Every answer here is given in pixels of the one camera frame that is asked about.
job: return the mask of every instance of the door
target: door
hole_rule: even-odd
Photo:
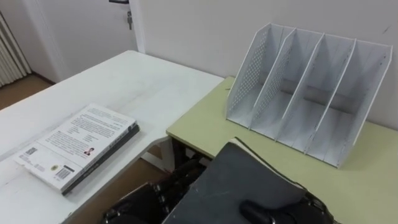
[[[137,50],[134,28],[127,23],[129,4],[108,0],[36,1],[69,77],[126,50]]]

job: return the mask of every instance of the white desk organizer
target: white desk organizer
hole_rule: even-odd
[[[392,46],[268,24],[231,87],[226,117],[339,167],[391,58]]]

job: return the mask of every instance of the floor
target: floor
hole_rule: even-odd
[[[35,93],[38,93],[51,84],[34,75],[18,80],[0,88],[0,110],[11,106]],[[152,148],[150,153],[160,157],[159,148]],[[80,212],[71,217],[70,223],[97,224],[102,213],[117,202],[122,196],[136,189],[148,181],[156,181],[165,177],[165,173],[150,163],[139,159],[120,175],[112,184],[97,195]]]

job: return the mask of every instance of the baseboard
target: baseboard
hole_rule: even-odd
[[[47,82],[48,84],[51,84],[51,85],[55,85],[56,84],[55,82],[49,80],[48,78],[45,78],[44,76],[42,76],[41,74],[39,74],[39,73],[37,73],[35,71],[32,71],[31,75],[36,76],[37,78]]]

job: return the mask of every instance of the black folder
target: black folder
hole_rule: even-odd
[[[164,224],[247,223],[239,214],[243,200],[277,209],[299,202],[306,193],[235,138],[222,148]]]

